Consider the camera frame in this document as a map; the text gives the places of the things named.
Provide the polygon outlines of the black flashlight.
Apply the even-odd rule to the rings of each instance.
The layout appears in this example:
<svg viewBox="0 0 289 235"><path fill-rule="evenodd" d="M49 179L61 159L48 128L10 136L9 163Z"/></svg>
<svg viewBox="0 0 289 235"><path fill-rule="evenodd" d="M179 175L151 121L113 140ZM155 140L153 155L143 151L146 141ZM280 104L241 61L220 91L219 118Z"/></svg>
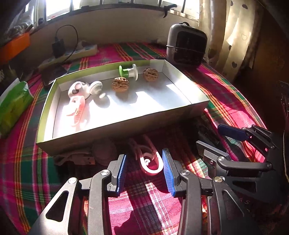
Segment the black flashlight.
<svg viewBox="0 0 289 235"><path fill-rule="evenodd" d="M199 139L223 152L229 154L232 160L248 162L242 143L227 136L220 136L217 129L211 125L205 115L197 117L195 124L198 129Z"/></svg>

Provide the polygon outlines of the brown walnut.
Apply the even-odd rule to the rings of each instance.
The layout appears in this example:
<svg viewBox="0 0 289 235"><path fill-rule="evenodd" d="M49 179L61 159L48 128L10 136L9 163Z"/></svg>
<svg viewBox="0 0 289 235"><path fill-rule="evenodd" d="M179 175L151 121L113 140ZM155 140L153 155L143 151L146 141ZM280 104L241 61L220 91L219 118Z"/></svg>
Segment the brown walnut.
<svg viewBox="0 0 289 235"><path fill-rule="evenodd" d="M159 77L159 73L154 68L147 68L143 71L144 79L148 82L155 81Z"/></svg>
<svg viewBox="0 0 289 235"><path fill-rule="evenodd" d="M112 81L112 89L115 92L119 93L125 92L128 90L128 88L129 88L129 81L124 77L118 77Z"/></svg>

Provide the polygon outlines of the pink white clip massager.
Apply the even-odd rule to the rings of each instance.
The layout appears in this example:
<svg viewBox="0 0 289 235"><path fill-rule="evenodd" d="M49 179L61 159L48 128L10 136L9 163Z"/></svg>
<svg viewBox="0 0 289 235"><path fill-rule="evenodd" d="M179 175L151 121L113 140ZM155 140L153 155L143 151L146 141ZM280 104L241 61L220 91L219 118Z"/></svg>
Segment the pink white clip massager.
<svg viewBox="0 0 289 235"><path fill-rule="evenodd" d="M82 117L85 108L85 98L82 95L76 95L70 98L66 108L66 116L71 117L72 126L76 126Z"/></svg>

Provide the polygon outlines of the white round cap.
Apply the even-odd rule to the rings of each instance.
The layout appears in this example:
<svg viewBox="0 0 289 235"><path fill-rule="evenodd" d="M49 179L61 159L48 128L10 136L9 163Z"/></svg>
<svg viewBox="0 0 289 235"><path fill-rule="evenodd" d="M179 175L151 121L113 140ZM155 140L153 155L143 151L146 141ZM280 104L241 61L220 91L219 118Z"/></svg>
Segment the white round cap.
<svg viewBox="0 0 289 235"><path fill-rule="evenodd" d="M91 153L95 161L103 166L108 166L111 161L117 159L116 146L108 138L94 142L91 148Z"/></svg>

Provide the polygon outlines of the pink cup-shaped piece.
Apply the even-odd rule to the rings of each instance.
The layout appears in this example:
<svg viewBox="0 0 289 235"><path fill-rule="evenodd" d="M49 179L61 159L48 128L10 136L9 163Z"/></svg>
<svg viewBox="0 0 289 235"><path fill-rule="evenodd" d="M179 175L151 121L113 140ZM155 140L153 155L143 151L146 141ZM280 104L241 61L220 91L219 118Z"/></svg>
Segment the pink cup-shaped piece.
<svg viewBox="0 0 289 235"><path fill-rule="evenodd" d="M134 139L130 139L129 143L142 172L148 176L155 176L164 168L162 157L147 135L142 135L142 138L142 144L138 144Z"/></svg>

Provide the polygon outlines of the orange box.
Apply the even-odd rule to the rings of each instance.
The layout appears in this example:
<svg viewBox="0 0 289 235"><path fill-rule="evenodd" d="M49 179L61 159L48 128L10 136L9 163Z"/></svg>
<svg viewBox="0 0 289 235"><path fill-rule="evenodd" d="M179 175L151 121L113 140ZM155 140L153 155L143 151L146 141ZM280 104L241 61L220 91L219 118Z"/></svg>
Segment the orange box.
<svg viewBox="0 0 289 235"><path fill-rule="evenodd" d="M7 64L20 52L30 46L30 34L24 33L1 47L0 64Z"/></svg>

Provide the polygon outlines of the small white mushroom massager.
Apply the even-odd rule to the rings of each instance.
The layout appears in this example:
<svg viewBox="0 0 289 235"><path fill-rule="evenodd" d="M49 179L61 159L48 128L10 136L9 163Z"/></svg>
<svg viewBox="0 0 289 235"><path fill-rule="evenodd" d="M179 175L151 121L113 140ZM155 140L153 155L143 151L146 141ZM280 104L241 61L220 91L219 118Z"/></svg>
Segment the small white mushroom massager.
<svg viewBox="0 0 289 235"><path fill-rule="evenodd" d="M106 93L102 91L102 87L103 87L102 82L95 81L91 83L89 92L91 95L97 95L100 99L102 99L106 96Z"/></svg>

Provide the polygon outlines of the round white dome massager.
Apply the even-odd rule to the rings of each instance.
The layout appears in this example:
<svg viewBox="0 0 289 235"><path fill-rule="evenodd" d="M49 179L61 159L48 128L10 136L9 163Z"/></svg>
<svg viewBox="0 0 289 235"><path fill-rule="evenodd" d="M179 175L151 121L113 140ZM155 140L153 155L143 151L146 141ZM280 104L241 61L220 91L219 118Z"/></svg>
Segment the round white dome massager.
<svg viewBox="0 0 289 235"><path fill-rule="evenodd" d="M72 98L76 95L84 96L84 98L87 99L90 96L90 85L83 81L74 82L68 90L68 96Z"/></svg>

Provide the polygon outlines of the plastic bags pile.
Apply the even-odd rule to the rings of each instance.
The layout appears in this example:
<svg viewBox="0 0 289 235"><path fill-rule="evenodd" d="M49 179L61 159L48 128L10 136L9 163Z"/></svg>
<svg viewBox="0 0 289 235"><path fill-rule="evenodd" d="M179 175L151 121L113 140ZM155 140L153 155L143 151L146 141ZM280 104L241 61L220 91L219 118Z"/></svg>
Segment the plastic bags pile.
<svg viewBox="0 0 289 235"><path fill-rule="evenodd" d="M9 28L4 33L4 39L12 39L17 35L22 35L29 27L34 25L34 6L27 11L21 11L12 21Z"/></svg>

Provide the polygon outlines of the plaid pink green cloth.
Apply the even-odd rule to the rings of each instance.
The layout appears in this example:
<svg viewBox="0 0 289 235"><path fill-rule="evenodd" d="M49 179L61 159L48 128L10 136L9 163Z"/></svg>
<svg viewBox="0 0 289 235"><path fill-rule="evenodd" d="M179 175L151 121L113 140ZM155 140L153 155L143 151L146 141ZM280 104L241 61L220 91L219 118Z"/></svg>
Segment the plaid pink green cloth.
<svg viewBox="0 0 289 235"><path fill-rule="evenodd" d="M85 57L66 67L75 72L94 66L122 61L150 60L164 56L163 46L149 43L101 45L95 56ZM264 127L248 100L224 77L207 65L197 70L184 70L209 97L202 115L215 128L220 123L235 127L253 124ZM20 234L26 234L44 207L62 187L65 178L88 178L96 173L95 166L69 164L57 169L52 157L35 143L38 123L47 91L40 76L29 81L33 102L19 118L9 136L1 140L1 207ZM193 153L195 120L155 130L148 134L158 150L168 148L185 168L201 177L208 169ZM128 165L124 192L109 200L113 234L177 234L181 201L167 191L163 174L146 177L138 164Z"/></svg>

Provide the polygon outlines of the black charger adapter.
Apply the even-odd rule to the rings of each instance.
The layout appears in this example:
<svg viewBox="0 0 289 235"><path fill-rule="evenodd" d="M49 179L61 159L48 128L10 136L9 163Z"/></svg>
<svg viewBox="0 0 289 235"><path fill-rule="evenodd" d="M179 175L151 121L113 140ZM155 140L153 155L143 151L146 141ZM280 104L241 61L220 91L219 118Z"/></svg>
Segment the black charger adapter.
<svg viewBox="0 0 289 235"><path fill-rule="evenodd" d="M52 51L55 58L63 56L66 52L63 39L54 38L55 42L52 44Z"/></svg>

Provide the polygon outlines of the green white spool roller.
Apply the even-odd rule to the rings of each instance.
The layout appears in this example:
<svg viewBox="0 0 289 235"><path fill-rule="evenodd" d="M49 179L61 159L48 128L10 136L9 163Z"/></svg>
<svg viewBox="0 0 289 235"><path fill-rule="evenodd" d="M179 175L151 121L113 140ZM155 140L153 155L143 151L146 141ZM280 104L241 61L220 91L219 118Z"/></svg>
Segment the green white spool roller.
<svg viewBox="0 0 289 235"><path fill-rule="evenodd" d="M124 78L133 77L135 78L136 81L138 79L138 69L135 64L132 65L132 68L127 68L127 69L123 69L122 66L120 65L118 68L118 71L119 71L120 77L124 77Z"/></svg>

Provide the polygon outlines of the grey black mini heater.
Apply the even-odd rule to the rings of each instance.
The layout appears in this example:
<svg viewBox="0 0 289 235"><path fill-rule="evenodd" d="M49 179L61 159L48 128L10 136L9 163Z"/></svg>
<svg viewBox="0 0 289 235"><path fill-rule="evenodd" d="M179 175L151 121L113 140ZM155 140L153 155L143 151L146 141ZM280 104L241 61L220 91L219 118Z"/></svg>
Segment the grey black mini heater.
<svg viewBox="0 0 289 235"><path fill-rule="evenodd" d="M166 60L174 66L201 65L207 46L206 34L189 23L174 24L169 29Z"/></svg>

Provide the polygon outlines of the heart pattern curtain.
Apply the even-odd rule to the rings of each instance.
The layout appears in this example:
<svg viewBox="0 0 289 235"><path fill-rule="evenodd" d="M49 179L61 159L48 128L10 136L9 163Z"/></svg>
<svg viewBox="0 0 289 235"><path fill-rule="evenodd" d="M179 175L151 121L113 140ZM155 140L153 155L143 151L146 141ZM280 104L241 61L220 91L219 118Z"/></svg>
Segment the heart pattern curtain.
<svg viewBox="0 0 289 235"><path fill-rule="evenodd" d="M233 81L256 48L263 6L258 1L200 1L199 10L199 29L208 38L204 59Z"/></svg>

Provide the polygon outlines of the white power strip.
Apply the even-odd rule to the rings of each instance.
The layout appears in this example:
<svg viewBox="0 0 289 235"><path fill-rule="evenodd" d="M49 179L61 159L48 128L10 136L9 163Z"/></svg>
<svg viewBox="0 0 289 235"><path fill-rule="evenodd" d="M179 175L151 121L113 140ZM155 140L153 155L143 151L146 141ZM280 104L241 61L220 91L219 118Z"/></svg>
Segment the white power strip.
<svg viewBox="0 0 289 235"><path fill-rule="evenodd" d="M59 58L51 57L45 61L43 61L39 66L38 70L43 70L53 64L59 64L63 63L67 58L69 60L75 60L78 58L88 57L97 54L98 52L98 46L95 45L89 45L85 46L82 49L76 50L73 53L71 51L67 51L64 55L62 55Z"/></svg>

